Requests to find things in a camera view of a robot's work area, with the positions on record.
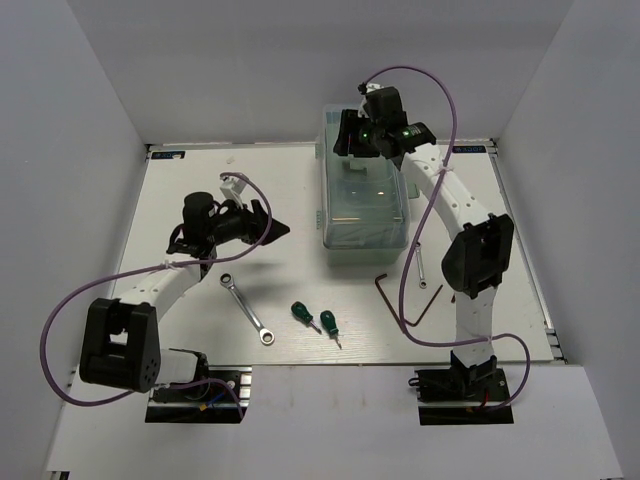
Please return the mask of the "green toolbox with clear lid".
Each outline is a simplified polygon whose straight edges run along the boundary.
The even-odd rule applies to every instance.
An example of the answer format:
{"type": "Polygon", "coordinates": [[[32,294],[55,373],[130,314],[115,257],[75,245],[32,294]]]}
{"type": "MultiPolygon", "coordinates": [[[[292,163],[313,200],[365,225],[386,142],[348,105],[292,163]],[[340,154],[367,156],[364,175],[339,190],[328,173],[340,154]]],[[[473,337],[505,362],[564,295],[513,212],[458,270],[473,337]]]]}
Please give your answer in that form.
{"type": "Polygon", "coordinates": [[[330,266],[391,265],[409,243],[406,182],[383,157],[340,157],[333,152],[345,108],[339,104],[323,108],[316,140],[322,247],[330,266]]]}

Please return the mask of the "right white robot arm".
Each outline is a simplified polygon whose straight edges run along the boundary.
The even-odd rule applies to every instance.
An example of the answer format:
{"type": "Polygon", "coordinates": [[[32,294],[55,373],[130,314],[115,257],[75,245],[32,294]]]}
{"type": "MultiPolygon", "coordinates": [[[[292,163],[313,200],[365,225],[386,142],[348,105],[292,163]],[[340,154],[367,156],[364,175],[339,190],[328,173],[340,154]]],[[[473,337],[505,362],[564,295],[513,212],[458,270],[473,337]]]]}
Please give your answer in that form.
{"type": "Polygon", "coordinates": [[[428,200],[451,240],[441,261],[453,290],[456,336],[450,342],[449,378],[459,396],[472,399],[497,378],[492,340],[493,304],[511,258],[514,223],[485,208],[449,167],[450,152],[435,135],[412,123],[395,87],[363,83],[362,101],[342,112],[333,151],[340,157],[382,157],[428,200]]]}

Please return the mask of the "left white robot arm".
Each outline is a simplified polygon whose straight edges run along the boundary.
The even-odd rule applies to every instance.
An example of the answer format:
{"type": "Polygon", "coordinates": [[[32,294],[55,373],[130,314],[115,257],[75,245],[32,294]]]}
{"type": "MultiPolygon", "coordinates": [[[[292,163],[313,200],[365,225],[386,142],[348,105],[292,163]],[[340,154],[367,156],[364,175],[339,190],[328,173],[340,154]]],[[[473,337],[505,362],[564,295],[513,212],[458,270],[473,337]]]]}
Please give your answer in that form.
{"type": "Polygon", "coordinates": [[[163,349],[160,320],[206,277],[218,246],[234,240],[268,245],[289,232],[289,226],[269,218],[257,199],[246,205],[218,203],[206,192],[187,195],[182,223],[166,251],[169,266],[120,296],[98,298],[89,306],[79,365],[82,381],[138,393],[177,384],[188,398],[205,396],[212,378],[205,369],[206,356],[163,349]]]}

